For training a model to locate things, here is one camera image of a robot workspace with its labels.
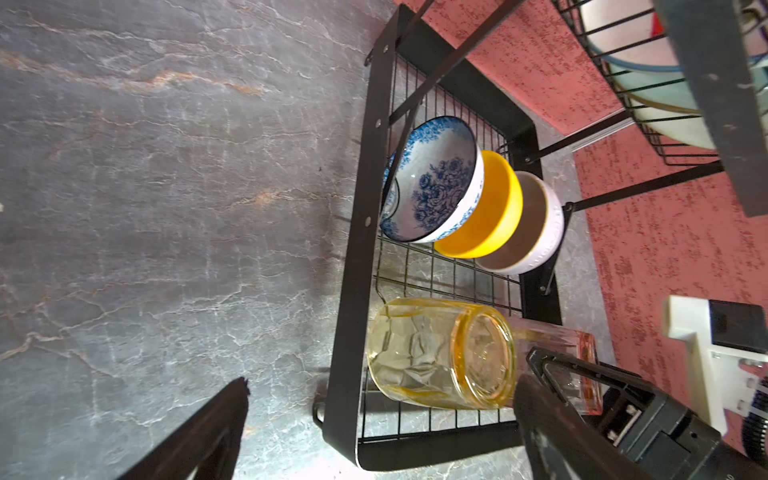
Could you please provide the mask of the amber drinking glass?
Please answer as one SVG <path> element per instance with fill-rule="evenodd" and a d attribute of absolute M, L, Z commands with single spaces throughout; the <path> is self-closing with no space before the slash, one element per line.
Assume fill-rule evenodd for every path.
<path fill-rule="evenodd" d="M 423 407 L 504 408 L 519 376 L 505 317 L 480 304 L 394 299 L 369 321 L 366 354 L 379 391 Z"/>

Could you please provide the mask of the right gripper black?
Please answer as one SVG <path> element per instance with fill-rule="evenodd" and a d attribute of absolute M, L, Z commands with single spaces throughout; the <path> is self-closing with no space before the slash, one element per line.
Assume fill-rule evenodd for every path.
<path fill-rule="evenodd" d="M 602 414 L 599 433 L 653 479 L 765 479 L 767 396 L 755 395 L 742 423 L 741 452 L 674 398 L 653 388 L 621 389 L 642 378 L 544 347 L 526 356 L 531 374 L 579 414 Z"/>

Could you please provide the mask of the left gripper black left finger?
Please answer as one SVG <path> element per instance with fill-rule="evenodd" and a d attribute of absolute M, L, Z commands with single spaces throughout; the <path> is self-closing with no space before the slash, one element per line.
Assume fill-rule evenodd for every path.
<path fill-rule="evenodd" d="M 239 377 L 227 384 L 123 479 L 231 479 L 240 453 L 250 391 Z"/>

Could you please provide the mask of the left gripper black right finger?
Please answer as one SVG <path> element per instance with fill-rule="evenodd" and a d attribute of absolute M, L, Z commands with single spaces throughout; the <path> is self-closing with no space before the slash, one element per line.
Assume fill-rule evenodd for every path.
<path fill-rule="evenodd" d="M 513 409 L 535 479 L 649 477 L 534 377 L 518 381 Z"/>

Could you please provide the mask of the lavender white bowl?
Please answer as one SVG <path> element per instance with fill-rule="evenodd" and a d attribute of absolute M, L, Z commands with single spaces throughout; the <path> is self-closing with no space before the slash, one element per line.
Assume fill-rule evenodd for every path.
<path fill-rule="evenodd" d="M 542 179 L 518 171 L 523 193 L 520 222 L 509 240 L 495 252 L 480 257 L 483 270 L 520 275 L 543 265 L 552 257 L 564 233 L 564 214 L 556 192 Z"/>

